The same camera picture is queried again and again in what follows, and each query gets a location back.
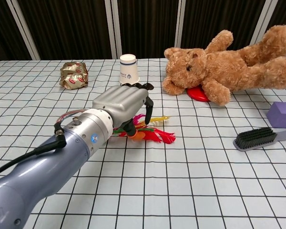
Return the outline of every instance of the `orange object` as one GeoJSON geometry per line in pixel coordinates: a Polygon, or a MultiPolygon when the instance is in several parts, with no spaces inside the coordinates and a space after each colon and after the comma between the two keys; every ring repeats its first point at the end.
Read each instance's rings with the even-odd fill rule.
{"type": "Polygon", "coordinates": [[[141,141],[145,137],[145,133],[136,131],[134,136],[130,136],[130,138],[134,141],[141,141]]]}

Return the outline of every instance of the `colorful feathers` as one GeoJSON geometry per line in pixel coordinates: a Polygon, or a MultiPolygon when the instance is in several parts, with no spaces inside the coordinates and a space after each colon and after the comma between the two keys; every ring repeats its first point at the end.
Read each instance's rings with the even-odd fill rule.
{"type": "MultiPolygon", "coordinates": [[[[141,118],[145,117],[144,114],[139,114],[133,118],[133,124],[136,127],[139,135],[142,136],[140,140],[151,140],[154,142],[164,142],[171,144],[175,141],[176,137],[174,133],[168,133],[161,131],[151,124],[159,124],[159,122],[169,119],[167,116],[151,118],[149,125],[146,125],[144,121],[140,121],[141,118]]],[[[113,134],[117,136],[127,136],[123,129],[114,129],[113,134]]]]}

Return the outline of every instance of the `background wall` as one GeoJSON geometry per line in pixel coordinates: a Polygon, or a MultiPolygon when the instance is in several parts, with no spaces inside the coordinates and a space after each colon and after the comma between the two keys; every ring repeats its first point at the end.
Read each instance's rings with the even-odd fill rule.
{"type": "Polygon", "coordinates": [[[163,58],[223,29],[235,50],[276,24],[286,0],[0,0],[0,61],[163,58]]]}

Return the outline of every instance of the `white paper cup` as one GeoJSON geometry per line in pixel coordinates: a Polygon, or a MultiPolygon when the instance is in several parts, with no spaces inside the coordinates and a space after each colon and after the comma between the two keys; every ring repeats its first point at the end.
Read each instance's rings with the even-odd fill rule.
{"type": "Polygon", "coordinates": [[[125,54],[120,56],[120,83],[135,84],[139,82],[137,59],[135,55],[125,54]]]}

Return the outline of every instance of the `black bristles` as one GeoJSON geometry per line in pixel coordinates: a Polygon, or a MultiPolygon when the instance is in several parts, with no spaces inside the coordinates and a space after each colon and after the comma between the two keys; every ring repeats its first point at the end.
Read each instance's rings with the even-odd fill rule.
{"type": "Polygon", "coordinates": [[[236,137],[235,143],[241,149],[248,149],[273,142],[276,135],[277,133],[273,132],[270,127],[263,127],[240,133],[236,137]]]}

